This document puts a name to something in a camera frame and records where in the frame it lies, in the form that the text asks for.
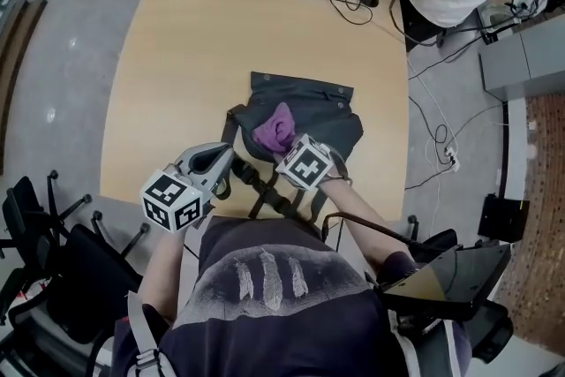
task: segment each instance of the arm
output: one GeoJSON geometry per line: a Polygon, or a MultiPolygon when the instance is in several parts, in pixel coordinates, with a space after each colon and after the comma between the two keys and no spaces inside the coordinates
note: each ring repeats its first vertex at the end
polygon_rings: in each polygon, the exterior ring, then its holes
{"type": "Polygon", "coordinates": [[[151,255],[139,287],[141,301],[151,305],[169,323],[177,318],[180,264],[186,231],[164,234],[151,255]]]}
{"type": "MultiPolygon", "coordinates": [[[[347,182],[343,180],[327,181],[320,184],[320,189],[333,201],[339,211],[378,223],[380,226],[387,226],[384,219],[347,182]]],[[[345,223],[363,256],[375,271],[392,253],[404,252],[411,256],[408,247],[402,242],[358,223],[348,220],[345,223]]]]}

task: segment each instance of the concrete floor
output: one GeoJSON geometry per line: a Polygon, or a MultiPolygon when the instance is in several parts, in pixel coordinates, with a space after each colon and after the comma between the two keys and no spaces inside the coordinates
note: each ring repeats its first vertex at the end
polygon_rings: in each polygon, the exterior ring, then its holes
{"type": "MultiPolygon", "coordinates": [[[[6,171],[0,178],[0,192],[4,193],[23,175],[28,175],[41,201],[47,205],[45,176],[55,168],[60,173],[57,182],[60,208],[83,193],[94,195],[93,204],[82,208],[68,224],[89,224],[93,209],[101,210],[109,241],[121,249],[143,221],[141,209],[95,195],[99,189],[109,94],[124,38],[139,0],[48,1],[14,92],[6,137],[6,171]]],[[[482,90],[477,56],[480,45],[476,43],[454,63],[436,66],[422,77],[454,131],[468,117],[494,103],[482,90]]],[[[436,48],[418,48],[410,56],[416,71],[440,59],[436,48]]],[[[432,130],[435,130],[442,122],[439,111],[417,80],[410,82],[410,86],[411,96],[420,103],[432,130]]],[[[420,239],[431,234],[433,224],[433,233],[455,228],[465,244],[470,245],[476,240],[482,201],[497,189],[501,128],[495,123],[500,121],[500,110],[490,110],[458,136],[461,169],[441,177],[441,203],[437,209],[438,178],[406,193],[404,217],[409,214],[418,216],[420,239]]],[[[435,172],[424,157],[428,138],[419,111],[411,104],[407,185],[417,184],[435,172]]],[[[428,155],[435,162],[432,145],[428,155]]],[[[395,228],[406,232],[404,222],[395,228]]],[[[159,235],[154,229],[131,254],[130,261],[139,272],[143,272],[159,235]]],[[[187,243],[194,249],[198,249],[199,235],[189,234],[187,243]]],[[[349,237],[344,238],[340,251],[358,264],[358,251],[349,237]]],[[[0,266],[0,284],[19,264],[14,251],[7,251],[6,255],[7,259],[0,266]]],[[[196,264],[187,253],[181,304],[192,289],[196,264]]]]}

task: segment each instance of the purple cloth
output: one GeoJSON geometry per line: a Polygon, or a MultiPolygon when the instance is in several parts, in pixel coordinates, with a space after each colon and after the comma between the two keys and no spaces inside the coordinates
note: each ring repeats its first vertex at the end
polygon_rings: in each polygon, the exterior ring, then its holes
{"type": "Polygon", "coordinates": [[[281,102],[271,118],[253,130],[253,141],[273,153],[286,153],[295,135],[292,113],[286,102],[281,102]]]}

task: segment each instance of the gray t-shirt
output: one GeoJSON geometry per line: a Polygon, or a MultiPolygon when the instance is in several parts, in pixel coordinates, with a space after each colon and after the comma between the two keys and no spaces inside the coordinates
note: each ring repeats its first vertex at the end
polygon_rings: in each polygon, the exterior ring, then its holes
{"type": "MultiPolygon", "coordinates": [[[[380,275],[414,269],[394,253],[380,275]]],[[[375,292],[338,253],[292,220],[219,222],[200,248],[200,275],[171,328],[144,305],[177,377],[406,374],[375,292]]],[[[137,348],[117,323],[112,375],[137,348]]]]}

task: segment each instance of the electrical outlet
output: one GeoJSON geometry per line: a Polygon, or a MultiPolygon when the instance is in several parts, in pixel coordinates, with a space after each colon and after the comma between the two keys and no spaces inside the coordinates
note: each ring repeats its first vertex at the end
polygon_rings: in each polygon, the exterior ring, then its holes
{"type": "Polygon", "coordinates": [[[457,158],[455,150],[452,147],[449,147],[445,150],[445,156],[455,161],[455,163],[453,164],[453,171],[457,173],[457,171],[459,171],[459,168],[461,167],[461,164],[459,163],[459,159],[457,158]]]}

